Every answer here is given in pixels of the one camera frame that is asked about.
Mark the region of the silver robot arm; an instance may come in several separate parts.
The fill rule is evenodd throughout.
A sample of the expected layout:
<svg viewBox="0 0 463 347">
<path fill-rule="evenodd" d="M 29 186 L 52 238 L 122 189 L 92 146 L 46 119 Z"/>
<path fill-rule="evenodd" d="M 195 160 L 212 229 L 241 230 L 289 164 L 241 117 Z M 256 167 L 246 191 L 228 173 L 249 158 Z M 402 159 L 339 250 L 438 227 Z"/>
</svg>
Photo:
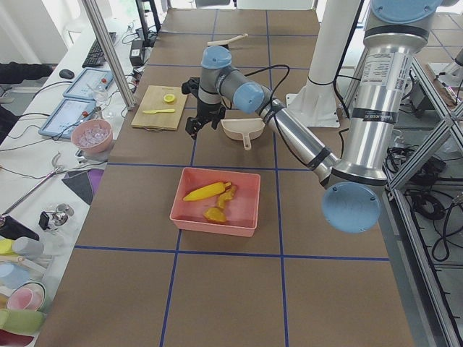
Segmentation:
<svg viewBox="0 0 463 347">
<path fill-rule="evenodd" d="M 379 194 L 386 184 L 382 165 L 411 63 L 427 44 L 440 5 L 439 1 L 370 3 L 363 40 L 366 58 L 341 157 L 312 128 L 336 125 L 336 76 L 357 26 L 361 1 L 327 3 L 307 82 L 288 105 L 272 89 L 235 68 L 227 48 L 207 47 L 200 76 L 182 85 L 182 92 L 197 100 L 197 115 L 187 120 L 186 130 L 195 136 L 204 125 L 217 125 L 225 114 L 223 99 L 245 113 L 258 114 L 326 188 L 322 201 L 326 220 L 347 233 L 366 231 L 381 214 Z"/>
</svg>

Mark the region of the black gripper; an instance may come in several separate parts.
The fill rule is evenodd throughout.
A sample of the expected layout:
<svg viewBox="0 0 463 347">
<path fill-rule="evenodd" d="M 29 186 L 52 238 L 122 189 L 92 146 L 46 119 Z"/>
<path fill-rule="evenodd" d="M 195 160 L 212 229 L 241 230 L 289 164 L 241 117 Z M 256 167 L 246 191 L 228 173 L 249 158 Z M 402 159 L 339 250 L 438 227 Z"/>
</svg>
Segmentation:
<svg viewBox="0 0 463 347">
<path fill-rule="evenodd" d="M 218 123 L 225 118 L 226 107 L 222 103 L 208 104 L 199 100 L 197 102 L 196 117 L 188 117 L 185 131 L 191 138 L 197 139 L 199 131 L 208 123 L 216 130 Z"/>
</svg>

